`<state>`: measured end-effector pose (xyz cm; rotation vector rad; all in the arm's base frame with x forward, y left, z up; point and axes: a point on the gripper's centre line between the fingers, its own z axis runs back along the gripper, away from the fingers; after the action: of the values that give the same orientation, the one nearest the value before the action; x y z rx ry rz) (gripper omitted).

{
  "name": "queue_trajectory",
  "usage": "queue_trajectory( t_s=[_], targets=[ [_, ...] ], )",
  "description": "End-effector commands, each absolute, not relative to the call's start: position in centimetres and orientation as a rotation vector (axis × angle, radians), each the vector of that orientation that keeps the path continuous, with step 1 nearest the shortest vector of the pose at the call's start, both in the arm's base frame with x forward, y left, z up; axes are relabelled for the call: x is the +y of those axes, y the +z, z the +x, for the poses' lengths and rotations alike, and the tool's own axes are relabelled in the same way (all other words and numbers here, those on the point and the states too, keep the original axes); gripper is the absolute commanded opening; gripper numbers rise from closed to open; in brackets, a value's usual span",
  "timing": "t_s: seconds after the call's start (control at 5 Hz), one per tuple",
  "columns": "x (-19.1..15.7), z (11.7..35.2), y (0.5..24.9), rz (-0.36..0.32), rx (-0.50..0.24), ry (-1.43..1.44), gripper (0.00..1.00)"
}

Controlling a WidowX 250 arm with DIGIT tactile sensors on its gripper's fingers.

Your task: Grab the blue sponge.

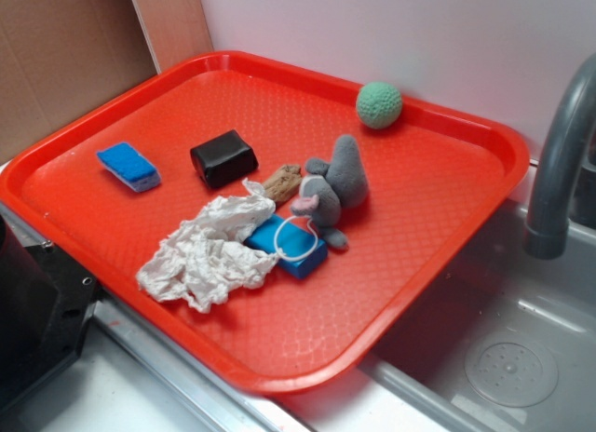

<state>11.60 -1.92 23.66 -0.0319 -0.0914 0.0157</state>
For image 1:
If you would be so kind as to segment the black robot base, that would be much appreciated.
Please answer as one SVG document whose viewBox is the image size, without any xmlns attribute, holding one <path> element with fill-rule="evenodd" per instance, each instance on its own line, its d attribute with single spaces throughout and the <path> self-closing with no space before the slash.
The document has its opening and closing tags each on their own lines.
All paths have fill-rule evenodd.
<svg viewBox="0 0 596 432">
<path fill-rule="evenodd" d="M 24 246 L 1 221 L 1 411 L 81 355 L 97 278 L 59 246 Z"/>
</svg>

